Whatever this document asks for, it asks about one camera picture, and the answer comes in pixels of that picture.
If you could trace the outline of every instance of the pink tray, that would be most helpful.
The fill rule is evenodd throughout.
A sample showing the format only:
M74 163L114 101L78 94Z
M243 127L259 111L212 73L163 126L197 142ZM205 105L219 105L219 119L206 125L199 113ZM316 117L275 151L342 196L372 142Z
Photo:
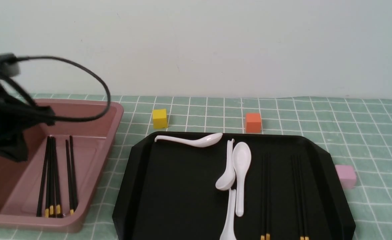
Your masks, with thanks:
M87 117L103 110L105 102L85 100L39 99L50 105L57 115ZM40 124L24 132L29 160L16 163L0 157L0 227L39 231L78 232L91 204L123 107L112 102L102 118L87 123L56 122L48 127ZM63 213L69 212L65 139L73 135L79 206L64 218L36 217L46 138L56 137L59 180Z

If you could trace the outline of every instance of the chopsticks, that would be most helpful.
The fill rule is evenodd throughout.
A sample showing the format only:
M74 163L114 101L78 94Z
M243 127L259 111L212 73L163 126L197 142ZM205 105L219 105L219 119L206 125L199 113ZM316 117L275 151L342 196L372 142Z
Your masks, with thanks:
M67 179L68 179L68 196L70 214L74 214L77 208L77 187L76 187L76 172L74 170L74 152L73 152L73 137L70 136L70 143L65 141L66 158L67 158Z
M46 165L46 196L45 196L45 217L50 216L49 207L51 205L51 137L46 140L48 159Z
M304 189L304 178L303 171L301 169L300 157L292 156L291 164L294 179L298 234L300 235L300 240L309 240L306 193Z
M45 189L45 181L46 181L46 169L47 169L47 162L48 162L48 152L49 152L49 144L48 140L46 141L46 148L45 148L45 159L43 161L42 167L42 178L40 179L40 190L39 190L39 200L37 203L37 213L36 217L42 217L42 201L43 201L43 192Z
M267 157L267 220L266 220L266 240L270 240L272 231L272 162L270 155Z
M60 182L59 182L59 173L58 173L58 159L57 159L57 150L56 150L56 140L52 138L53 145L53 172L54 172L54 183L55 183L55 215L56 217L62 218L62 210L61 210L61 194L60 194Z
M261 240L270 240L271 233L271 161L265 155L261 164Z
M44 189L45 193L45 213L42 215L42 202ZM59 182L58 157L55 137L48 136L46 140L45 159L42 169L42 177L39 190L37 217L62 218L61 190Z
M261 161L261 240L265 240L267 225L266 225L266 178L265 178L265 167L264 167L265 158Z

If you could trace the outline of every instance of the orange cube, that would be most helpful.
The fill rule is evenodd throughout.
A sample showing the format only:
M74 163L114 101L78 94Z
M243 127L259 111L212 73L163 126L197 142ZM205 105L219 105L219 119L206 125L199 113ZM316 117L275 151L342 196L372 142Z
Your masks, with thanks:
M246 133L261 132L261 115L258 112L248 112L245 117Z

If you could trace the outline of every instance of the black tray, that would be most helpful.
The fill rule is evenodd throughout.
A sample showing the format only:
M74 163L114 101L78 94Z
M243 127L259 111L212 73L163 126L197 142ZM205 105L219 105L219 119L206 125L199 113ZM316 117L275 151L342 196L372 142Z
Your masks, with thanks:
M301 136L224 134L219 143L196 148L156 135L198 139L208 133L155 132L133 146L113 212L119 240L219 239L228 191L215 188L225 169L227 140L244 141L252 153L245 180L245 212L234 219L238 240L260 239L261 164L272 168L273 240L299 239L291 155L301 157L310 240L351 240L350 208L331 155Z

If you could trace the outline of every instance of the yellow cube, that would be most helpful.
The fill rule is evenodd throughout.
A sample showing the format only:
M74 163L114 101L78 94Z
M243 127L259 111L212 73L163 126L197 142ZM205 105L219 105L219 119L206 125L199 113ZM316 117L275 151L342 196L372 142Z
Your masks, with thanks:
M163 129L168 127L167 110L155 109L153 110L153 128Z

